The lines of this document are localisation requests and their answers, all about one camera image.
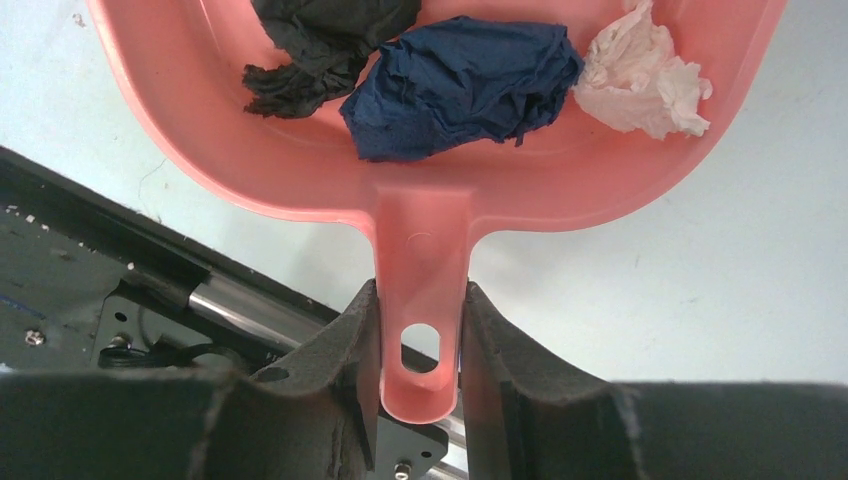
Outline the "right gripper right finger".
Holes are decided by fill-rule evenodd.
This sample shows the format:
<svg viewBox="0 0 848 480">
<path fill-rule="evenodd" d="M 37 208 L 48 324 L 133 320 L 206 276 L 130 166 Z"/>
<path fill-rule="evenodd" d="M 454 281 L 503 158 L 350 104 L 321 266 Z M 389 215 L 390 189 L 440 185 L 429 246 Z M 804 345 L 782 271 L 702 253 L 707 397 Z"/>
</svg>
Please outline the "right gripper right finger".
<svg viewBox="0 0 848 480">
<path fill-rule="evenodd" d="M 843 479 L 847 388 L 608 382 L 470 284 L 460 392 L 473 479 Z"/>
</svg>

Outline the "pink plastic dustpan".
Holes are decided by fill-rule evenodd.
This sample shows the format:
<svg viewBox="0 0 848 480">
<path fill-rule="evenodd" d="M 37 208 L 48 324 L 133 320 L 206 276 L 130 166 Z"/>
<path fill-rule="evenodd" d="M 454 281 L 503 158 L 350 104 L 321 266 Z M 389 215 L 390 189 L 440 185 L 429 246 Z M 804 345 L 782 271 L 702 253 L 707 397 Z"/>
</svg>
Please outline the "pink plastic dustpan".
<svg viewBox="0 0 848 480">
<path fill-rule="evenodd" d="M 339 222 L 371 242 L 382 314 L 381 400 L 426 424 L 457 402 L 461 310 L 474 245 L 502 230 L 600 225 L 659 198 L 712 150 L 739 111 L 782 1 L 658 1 L 676 52 L 713 86 L 700 136 L 607 129 L 568 102 L 522 148 L 467 144 L 412 163 L 358 159 L 326 103 L 301 120 L 244 111 L 248 63 L 286 58 L 246 1 L 92 1 L 119 88 L 162 152 L 208 191 L 256 213 Z"/>
</svg>

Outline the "small dark blue paper scrap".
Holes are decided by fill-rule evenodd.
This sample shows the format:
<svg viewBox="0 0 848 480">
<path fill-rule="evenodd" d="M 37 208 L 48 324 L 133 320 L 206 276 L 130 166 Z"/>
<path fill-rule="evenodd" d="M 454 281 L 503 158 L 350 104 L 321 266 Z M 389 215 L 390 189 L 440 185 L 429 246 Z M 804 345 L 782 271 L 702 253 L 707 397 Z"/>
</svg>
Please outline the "small dark blue paper scrap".
<svg viewBox="0 0 848 480">
<path fill-rule="evenodd" d="M 555 122 L 583 69 L 564 25 L 459 16 L 381 45 L 340 113 L 370 162 L 420 161 L 478 140 L 521 145 Z"/>
</svg>

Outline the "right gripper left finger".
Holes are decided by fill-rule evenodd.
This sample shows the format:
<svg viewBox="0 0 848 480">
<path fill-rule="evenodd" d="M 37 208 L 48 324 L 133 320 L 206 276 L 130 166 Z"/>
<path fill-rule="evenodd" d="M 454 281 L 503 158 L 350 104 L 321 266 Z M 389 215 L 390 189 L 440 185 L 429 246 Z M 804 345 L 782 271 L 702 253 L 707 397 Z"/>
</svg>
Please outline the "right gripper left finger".
<svg viewBox="0 0 848 480">
<path fill-rule="evenodd" d="M 5 479 L 362 479 L 376 463 L 379 301 L 366 282 L 253 375 L 31 371 L 1 377 Z"/>
</svg>

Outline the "white paper scrap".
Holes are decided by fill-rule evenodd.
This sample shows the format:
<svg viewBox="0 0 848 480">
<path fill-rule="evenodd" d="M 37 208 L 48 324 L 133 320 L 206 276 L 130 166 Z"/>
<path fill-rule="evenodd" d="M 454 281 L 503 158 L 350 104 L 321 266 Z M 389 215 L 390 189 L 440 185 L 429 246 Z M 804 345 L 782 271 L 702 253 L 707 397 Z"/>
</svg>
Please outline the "white paper scrap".
<svg viewBox="0 0 848 480">
<path fill-rule="evenodd" d="M 625 1 L 625 14 L 590 42 L 573 87 L 580 108 L 619 132 L 641 130 L 701 137 L 711 122 L 699 113 L 713 93 L 701 65 L 679 56 L 670 30 L 653 20 L 652 1 Z"/>
</svg>

